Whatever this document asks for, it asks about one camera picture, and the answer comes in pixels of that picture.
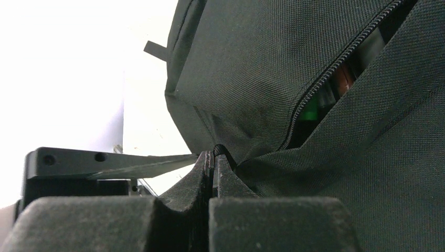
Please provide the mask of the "salmon pink pencil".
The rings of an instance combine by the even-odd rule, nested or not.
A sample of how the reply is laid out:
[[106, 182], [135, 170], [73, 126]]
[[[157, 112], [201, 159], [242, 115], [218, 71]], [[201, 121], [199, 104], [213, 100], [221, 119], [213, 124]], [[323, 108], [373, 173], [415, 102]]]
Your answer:
[[343, 64], [338, 67], [333, 77], [339, 96], [343, 96], [355, 81], [355, 75], [348, 64]]

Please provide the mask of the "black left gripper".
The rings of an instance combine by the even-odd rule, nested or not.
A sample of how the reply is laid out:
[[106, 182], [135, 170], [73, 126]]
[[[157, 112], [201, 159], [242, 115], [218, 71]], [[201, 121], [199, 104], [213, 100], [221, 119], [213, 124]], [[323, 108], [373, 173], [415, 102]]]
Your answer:
[[14, 220], [32, 201], [57, 196], [128, 196], [137, 180], [156, 177], [194, 164], [197, 154], [137, 156], [42, 147], [30, 152], [22, 197]]

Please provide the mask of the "black student bag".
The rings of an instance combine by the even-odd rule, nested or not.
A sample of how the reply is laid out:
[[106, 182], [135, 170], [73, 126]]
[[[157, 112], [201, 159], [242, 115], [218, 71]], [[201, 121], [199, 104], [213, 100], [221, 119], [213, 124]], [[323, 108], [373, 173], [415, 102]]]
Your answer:
[[224, 155], [259, 198], [338, 199], [361, 251], [444, 251], [444, 1], [179, 1], [144, 50], [187, 147], [213, 155], [209, 200]]

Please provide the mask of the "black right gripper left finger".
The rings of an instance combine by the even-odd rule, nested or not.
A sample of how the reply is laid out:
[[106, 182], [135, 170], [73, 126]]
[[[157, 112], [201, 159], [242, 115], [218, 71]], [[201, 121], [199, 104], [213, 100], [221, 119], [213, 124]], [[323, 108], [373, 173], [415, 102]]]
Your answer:
[[208, 251], [213, 155], [137, 180], [128, 196], [57, 196], [32, 201], [1, 251]]

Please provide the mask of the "green black highlighter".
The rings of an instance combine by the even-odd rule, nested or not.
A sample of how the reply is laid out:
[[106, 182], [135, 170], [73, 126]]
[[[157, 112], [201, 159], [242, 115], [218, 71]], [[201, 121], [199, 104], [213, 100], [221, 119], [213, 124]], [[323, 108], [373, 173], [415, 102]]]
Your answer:
[[318, 97], [313, 97], [307, 104], [303, 107], [298, 120], [299, 121], [317, 121], [319, 111], [319, 100]]

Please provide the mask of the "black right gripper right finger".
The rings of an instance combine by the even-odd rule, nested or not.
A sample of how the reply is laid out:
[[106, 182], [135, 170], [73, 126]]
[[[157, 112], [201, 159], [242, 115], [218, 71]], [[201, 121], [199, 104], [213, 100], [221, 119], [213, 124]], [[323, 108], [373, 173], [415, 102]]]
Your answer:
[[259, 198], [215, 158], [209, 200], [210, 251], [361, 251], [346, 207], [331, 197]]

